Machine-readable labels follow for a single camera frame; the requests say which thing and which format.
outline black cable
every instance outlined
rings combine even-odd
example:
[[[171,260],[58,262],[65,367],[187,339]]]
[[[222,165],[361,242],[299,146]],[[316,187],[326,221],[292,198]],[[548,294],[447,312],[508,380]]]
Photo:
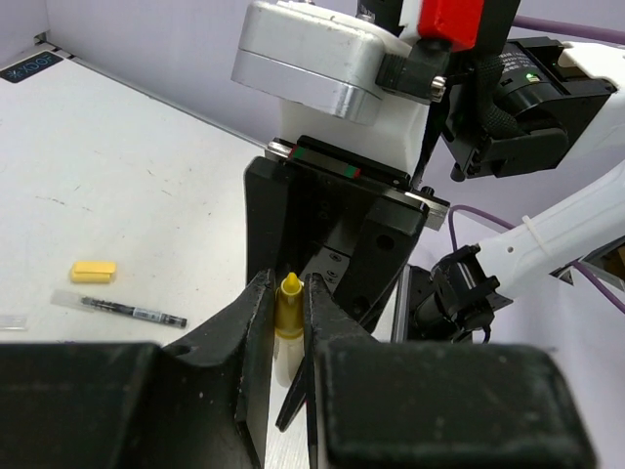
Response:
[[[517,16],[513,26],[533,29],[541,32],[553,32],[567,36],[584,37],[595,41],[612,42],[625,45],[625,32],[603,27],[571,24],[570,22],[539,20],[537,18]]]
[[[486,325],[482,330],[484,331],[484,340],[482,340],[481,343],[487,344],[490,342],[490,326]]]

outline red part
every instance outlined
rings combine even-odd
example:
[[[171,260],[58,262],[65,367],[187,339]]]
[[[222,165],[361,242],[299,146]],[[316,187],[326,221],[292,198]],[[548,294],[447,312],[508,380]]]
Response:
[[[423,0],[417,32],[451,42],[453,52],[473,49],[483,6],[484,0]]]

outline green led light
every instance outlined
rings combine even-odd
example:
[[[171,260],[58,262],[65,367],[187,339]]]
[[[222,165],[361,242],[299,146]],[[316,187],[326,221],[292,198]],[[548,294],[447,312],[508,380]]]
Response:
[[[536,73],[528,73],[525,78],[527,78],[527,81],[529,81],[530,83],[537,83],[540,81],[540,76],[538,76]]]

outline pen cap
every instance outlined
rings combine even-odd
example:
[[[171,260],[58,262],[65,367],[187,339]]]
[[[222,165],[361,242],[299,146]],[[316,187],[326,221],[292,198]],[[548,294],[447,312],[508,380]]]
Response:
[[[71,291],[55,290],[52,294],[52,298],[50,298],[50,303],[74,310],[93,311],[92,308],[89,308],[81,302],[84,297],[85,295]]]

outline sticker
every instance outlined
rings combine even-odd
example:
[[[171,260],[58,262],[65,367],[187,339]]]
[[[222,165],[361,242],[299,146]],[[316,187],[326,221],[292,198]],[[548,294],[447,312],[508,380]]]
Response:
[[[520,68],[536,68],[531,59],[521,51],[504,52],[499,57],[501,57],[501,62],[504,63],[502,75]]]
[[[157,311],[146,310],[144,308],[135,308],[135,311],[133,311],[133,316],[142,320],[153,320],[154,322],[160,322],[163,314]]]
[[[46,51],[36,56],[32,56],[18,64],[11,65],[0,71],[0,77],[11,83],[20,83],[26,78],[36,75],[40,71],[58,64],[63,58]]]

